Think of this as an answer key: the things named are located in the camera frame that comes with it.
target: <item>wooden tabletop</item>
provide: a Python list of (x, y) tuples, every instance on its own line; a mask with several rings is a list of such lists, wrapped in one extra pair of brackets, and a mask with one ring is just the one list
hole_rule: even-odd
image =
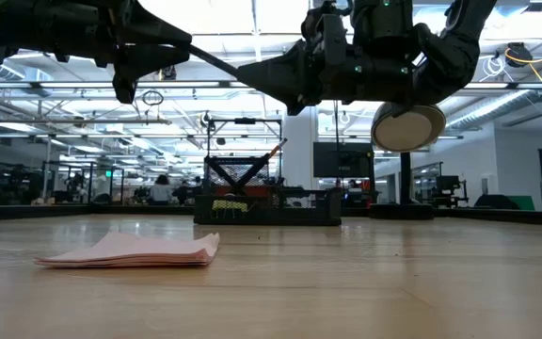
[[(108, 231), (219, 232), (205, 268), (47, 269)], [(542, 339), (542, 226), (346, 218), (342, 227), (191, 217), (0, 221), (0, 338)]]

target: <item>column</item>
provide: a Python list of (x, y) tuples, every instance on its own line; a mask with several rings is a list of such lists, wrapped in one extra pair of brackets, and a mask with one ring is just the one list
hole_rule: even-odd
[(295, 117), (283, 118), (283, 135), (288, 143), (283, 147), (282, 175), (287, 186), (317, 189), (312, 176), (312, 143), (317, 141), (317, 108), (306, 107)]

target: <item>stack of napkins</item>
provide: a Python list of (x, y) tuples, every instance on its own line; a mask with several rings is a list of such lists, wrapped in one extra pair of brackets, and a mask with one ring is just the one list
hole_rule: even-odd
[(144, 238), (109, 233), (90, 249), (73, 250), (36, 264), (51, 267), (140, 267), (208, 265), (215, 259), (220, 237), (208, 234), (191, 241)]

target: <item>ceiling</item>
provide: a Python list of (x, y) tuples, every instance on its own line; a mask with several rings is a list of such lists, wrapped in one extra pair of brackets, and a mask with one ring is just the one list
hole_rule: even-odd
[[(141, 0), (141, 4), (163, 20), (172, 23), (194, 36), (193, 43), (217, 57), (223, 58), (234, 66), (254, 62), (257, 55), (261, 58), (275, 57), (289, 50), (295, 41), (301, 39), (300, 24), (312, 1), (308, 0), (190, 0), (158, 1)], [(444, 27), (444, 11), (450, 1), (420, 0), (414, 1), (414, 22), (425, 22), (432, 30), (439, 32)], [(344, 25), (352, 32), (348, 18)], [(503, 51), (509, 42), (524, 42), (533, 53), (534, 59), (542, 59), (542, 8), (530, 0), (499, 1), (483, 31), (480, 46), (482, 58), (478, 64), (474, 82), (539, 82), (529, 67), (514, 69), (503, 66)], [(492, 59), (498, 53), (499, 58)], [(37, 69), (51, 76), (52, 80), (65, 82), (101, 81), (109, 82), (114, 74), (112, 66), (97, 68), (92, 60), (72, 57), (68, 63), (58, 63), (53, 56), (34, 51), (21, 51), (9, 58), (5, 65), (18, 72)], [(542, 62), (536, 69), (542, 73)], [(150, 74), (142, 81), (157, 81), (157, 74)], [(177, 80), (234, 80), (231, 77), (192, 57), (188, 62), (177, 66)], [(44, 119), (68, 120), (77, 117), (97, 119), (97, 124), (76, 127), (67, 123), (35, 125), (43, 134), (67, 133), (101, 134), (124, 133), (132, 135), (174, 135), (176, 137), (143, 137), (146, 144), (121, 145), (117, 139), (102, 141), (63, 140), (68, 145), (81, 143), (111, 152), (116, 155), (129, 154), (151, 155), (158, 153), (178, 156), (185, 160), (182, 171), (185, 174), (201, 171), (201, 158), (205, 143), (205, 129), (202, 117), (208, 113), (213, 119), (233, 119), (251, 117), (259, 119), (283, 119), (285, 106), (253, 89), (160, 89), (165, 97), (160, 105), (147, 105), (143, 101), (143, 89), (137, 94), (134, 105), (121, 105), (114, 98), (110, 89), (83, 89), (80, 84), (67, 89), (49, 90), (48, 96), (22, 90), (0, 89), (0, 118), (10, 117), (19, 120)], [(445, 114), (450, 116), (474, 103), (481, 103), (486, 98), (502, 95), (496, 91), (478, 91), (458, 93), (440, 104)], [(351, 105), (339, 105), (339, 133), (343, 136), (357, 136), (365, 139), (369, 134), (374, 113), (381, 103), (356, 102)], [(319, 109), (320, 136), (335, 135), (336, 123), (332, 117), (333, 102), (323, 102)], [(511, 115), (500, 117), (497, 123), (514, 121), (525, 115), (542, 111), (542, 103), (523, 107)], [(140, 123), (115, 124), (115, 120), (165, 120), (170, 124)], [(542, 129), (542, 117), (538, 117), (511, 128)], [(22, 131), (9, 130), (10, 133)], [(451, 129), (447, 135), (455, 136), (460, 131)], [(216, 145), (218, 154), (234, 153), (261, 155), (277, 144), (278, 139), (270, 126), (264, 124), (234, 125), (223, 127), (225, 135), (260, 135), (254, 138), (226, 139), (223, 146)], [(442, 140), (439, 142), (456, 142)], [(73, 149), (72, 153), (90, 154)], [(139, 161), (148, 163), (144, 158)]]

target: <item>wire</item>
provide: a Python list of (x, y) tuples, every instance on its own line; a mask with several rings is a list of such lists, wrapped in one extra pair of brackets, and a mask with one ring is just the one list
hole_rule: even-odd
[(534, 63), (539, 63), (539, 62), (542, 62), (542, 59), (540, 60), (524, 60), (524, 59), (519, 59), (517, 57), (513, 57), (513, 56), (510, 56), (509, 55), (509, 51), (511, 51), (511, 48), (508, 48), (505, 50), (505, 56), (514, 60), (514, 61), (517, 61), (517, 62), (522, 62), (522, 63), (527, 63), (527, 64), (534, 64)]
[(533, 69), (533, 72), (534, 72), (534, 74), (536, 74), (536, 77), (539, 80), (541, 80), (541, 82), (542, 82), (542, 76), (541, 76), (541, 74), (539, 74), (539, 72), (536, 70), (536, 68), (533, 66), (533, 64), (529, 64), (529, 66), (531, 67), (531, 69)]

